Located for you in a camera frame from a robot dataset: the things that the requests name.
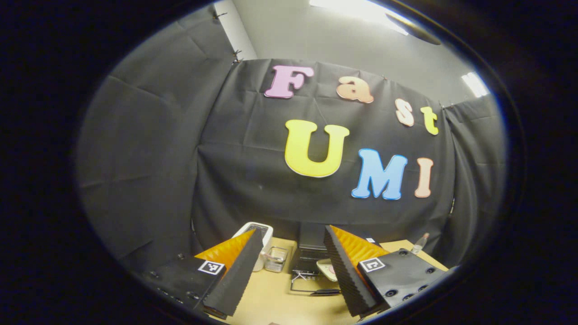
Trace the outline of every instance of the black fabric backdrop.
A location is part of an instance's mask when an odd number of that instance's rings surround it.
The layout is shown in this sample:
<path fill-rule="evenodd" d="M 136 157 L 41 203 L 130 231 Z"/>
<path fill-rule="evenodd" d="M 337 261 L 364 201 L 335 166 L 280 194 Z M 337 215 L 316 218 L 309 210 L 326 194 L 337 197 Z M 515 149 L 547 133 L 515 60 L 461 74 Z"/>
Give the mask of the black fabric backdrop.
<path fill-rule="evenodd" d="M 95 231 L 128 267 L 140 271 L 208 248 L 247 221 L 270 224 L 288 239 L 297 238 L 301 221 L 355 224 L 380 242 L 416 241 L 428 231 L 425 251 L 451 267 L 496 222 L 506 150 L 490 97 L 441 108 L 354 68 L 300 60 L 232 64 L 233 52 L 218 20 L 202 9 L 131 52 L 88 108 L 77 149 L 80 193 Z M 290 99 L 268 98 L 274 65 L 312 67 L 315 75 Z M 365 80 L 375 100 L 340 98 L 342 76 Z M 414 126 L 398 121 L 397 98 L 411 104 Z M 423 106 L 438 115 L 435 136 L 424 127 Z M 290 119 L 317 124 L 314 161 L 327 155 L 325 125 L 350 130 L 337 172 L 317 179 L 289 169 Z M 408 159 L 399 200 L 351 196 L 364 148 L 377 150 L 384 167 L 395 154 Z M 434 163 L 428 198 L 413 194 L 420 157 Z"/>

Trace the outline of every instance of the letter u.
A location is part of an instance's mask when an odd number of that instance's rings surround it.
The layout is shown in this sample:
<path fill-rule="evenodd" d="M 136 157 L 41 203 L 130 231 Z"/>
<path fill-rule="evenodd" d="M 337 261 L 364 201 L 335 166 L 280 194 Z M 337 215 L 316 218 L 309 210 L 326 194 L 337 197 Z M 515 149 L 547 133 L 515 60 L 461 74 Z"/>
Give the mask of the letter u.
<path fill-rule="evenodd" d="M 325 132 L 329 134 L 327 158 L 323 162 L 315 162 L 309 159 L 309 141 L 311 133 L 317 130 L 317 125 L 309 121 L 289 120 L 285 126 L 289 129 L 285 146 L 285 162 L 294 172 L 322 178 L 339 169 L 343 156 L 343 141 L 349 135 L 347 128 L 339 125 L 325 126 Z"/>

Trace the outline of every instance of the ridged foam pad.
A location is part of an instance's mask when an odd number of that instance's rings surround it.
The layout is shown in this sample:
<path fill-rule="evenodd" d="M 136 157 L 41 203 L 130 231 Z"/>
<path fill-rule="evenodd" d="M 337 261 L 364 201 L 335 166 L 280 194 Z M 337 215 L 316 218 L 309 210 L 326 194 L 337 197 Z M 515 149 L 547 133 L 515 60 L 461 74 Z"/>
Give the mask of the ridged foam pad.
<path fill-rule="evenodd" d="M 195 256 L 227 267 L 204 302 L 206 312 L 221 319 L 235 313 L 262 248 L 261 232 L 251 230 Z"/>
<path fill-rule="evenodd" d="M 331 225 L 325 226 L 323 242 L 351 316 L 364 315 L 381 304 L 382 301 L 373 296 L 371 289 L 357 270 L 357 264 L 389 252 Z"/>

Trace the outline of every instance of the gray wall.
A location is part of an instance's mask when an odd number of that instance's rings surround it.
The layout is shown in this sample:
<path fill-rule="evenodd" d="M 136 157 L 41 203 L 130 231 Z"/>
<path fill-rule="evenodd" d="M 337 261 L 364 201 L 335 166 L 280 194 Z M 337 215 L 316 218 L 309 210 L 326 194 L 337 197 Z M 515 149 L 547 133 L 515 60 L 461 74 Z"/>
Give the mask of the gray wall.
<path fill-rule="evenodd" d="M 258 58 L 322 61 L 384 75 L 443 106 L 474 98 L 473 68 L 444 45 L 347 17 L 309 0 L 233 0 Z"/>

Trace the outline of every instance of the foam letter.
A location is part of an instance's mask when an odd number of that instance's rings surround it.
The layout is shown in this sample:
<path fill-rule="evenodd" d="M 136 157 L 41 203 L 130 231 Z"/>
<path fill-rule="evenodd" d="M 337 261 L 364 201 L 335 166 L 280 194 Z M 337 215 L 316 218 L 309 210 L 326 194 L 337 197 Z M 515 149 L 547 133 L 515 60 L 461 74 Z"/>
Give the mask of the foam letter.
<path fill-rule="evenodd" d="M 401 179 L 403 169 L 407 165 L 407 158 L 398 154 L 391 157 L 390 163 L 383 169 L 379 153 L 373 149 L 361 149 L 359 155 L 363 160 L 361 165 L 360 180 L 357 188 L 351 191 L 351 196 L 367 198 L 370 195 L 369 182 L 373 188 L 373 196 L 378 197 L 383 192 L 386 200 L 398 200 L 401 198 Z"/>
<path fill-rule="evenodd" d="M 433 135 L 438 134 L 439 130 L 434 125 L 434 121 L 438 120 L 438 116 L 432 112 L 432 108 L 429 106 L 422 107 L 421 112 L 424 114 L 425 129 Z"/>
<path fill-rule="evenodd" d="M 275 70 L 275 78 L 273 78 L 271 88 L 265 92 L 266 97 L 291 98 L 293 92 L 289 90 L 289 84 L 293 84 L 293 89 L 299 89 L 305 82 L 303 74 L 307 77 L 312 77 L 314 74 L 313 69 L 307 67 L 276 65 L 273 70 Z"/>
<path fill-rule="evenodd" d="M 373 96 L 369 93 L 369 85 L 362 79 L 356 77 L 341 77 L 337 87 L 337 95 L 345 99 L 358 100 L 362 103 L 373 102 Z"/>
<path fill-rule="evenodd" d="M 395 100 L 395 107 L 397 110 L 395 114 L 398 117 L 398 120 L 401 124 L 405 124 L 408 127 L 413 125 L 413 115 L 412 115 L 412 106 L 409 105 L 408 102 L 404 101 L 401 98 Z"/>
<path fill-rule="evenodd" d="M 343 155 L 343 141 L 349 135 L 347 128 L 339 125 L 326 125 L 329 133 L 329 149 L 324 162 L 309 160 L 309 141 L 311 133 L 317 130 L 313 122 L 289 120 L 285 123 L 289 129 L 285 146 L 285 162 L 294 172 L 311 177 L 327 177 L 339 169 Z"/>
<path fill-rule="evenodd" d="M 434 162 L 428 158 L 418 158 L 417 164 L 420 166 L 420 181 L 415 192 L 416 197 L 428 197 L 432 192 L 429 190 L 429 177 Z"/>

